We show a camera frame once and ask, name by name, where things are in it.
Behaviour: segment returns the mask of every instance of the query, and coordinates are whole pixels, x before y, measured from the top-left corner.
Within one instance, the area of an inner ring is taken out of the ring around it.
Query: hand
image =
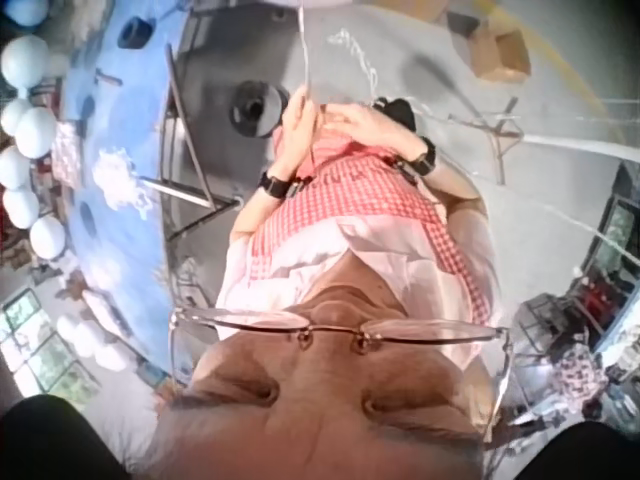
[[[281,180],[288,180],[311,150],[316,130],[322,125],[322,114],[317,105],[308,98],[307,89],[296,90],[282,114],[282,153],[270,170]]]
[[[386,147],[406,160],[414,160],[427,146],[422,139],[384,113],[358,104],[326,106],[324,128],[349,135],[370,147]]]

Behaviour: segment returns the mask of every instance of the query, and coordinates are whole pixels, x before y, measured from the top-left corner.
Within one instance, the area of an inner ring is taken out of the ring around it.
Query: watch strap
[[[264,189],[269,196],[282,200],[287,196],[291,183],[276,177],[269,177],[267,172],[263,172],[258,186]]]
[[[418,175],[429,175],[436,168],[436,146],[427,137],[420,137],[427,145],[427,152],[409,162]]]

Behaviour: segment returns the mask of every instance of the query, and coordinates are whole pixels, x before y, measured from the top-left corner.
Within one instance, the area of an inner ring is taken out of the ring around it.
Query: cardboard box
[[[449,0],[374,0],[371,3],[425,22],[438,20],[449,6]]]
[[[476,77],[491,82],[523,83],[531,76],[531,61],[518,29],[492,28],[488,22],[469,37],[471,69]]]

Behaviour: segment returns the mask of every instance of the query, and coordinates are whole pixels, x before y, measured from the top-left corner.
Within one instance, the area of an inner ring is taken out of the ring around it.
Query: blue table
[[[172,302],[160,199],[140,186],[138,208],[126,204],[114,209],[93,169],[101,152],[118,153],[128,159],[134,179],[158,177],[159,127],[169,91],[164,49],[169,43],[177,50],[188,16],[175,5],[175,0],[117,0],[101,35],[75,52],[61,111],[63,120],[86,122],[84,185],[75,191],[68,222],[80,267],[89,285],[120,313],[141,353],[167,371]],[[143,49],[120,49],[120,31],[134,15],[160,20]],[[122,86],[96,83],[96,68],[121,79]]]

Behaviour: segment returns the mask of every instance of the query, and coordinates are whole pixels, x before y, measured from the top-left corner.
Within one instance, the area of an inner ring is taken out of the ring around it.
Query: wrist
[[[427,153],[429,147],[418,135],[410,133],[398,140],[395,148],[398,155],[408,162],[415,161],[420,155]]]
[[[267,176],[277,178],[283,182],[289,182],[293,179],[297,166],[293,166],[292,163],[282,160],[276,160],[267,170]]]

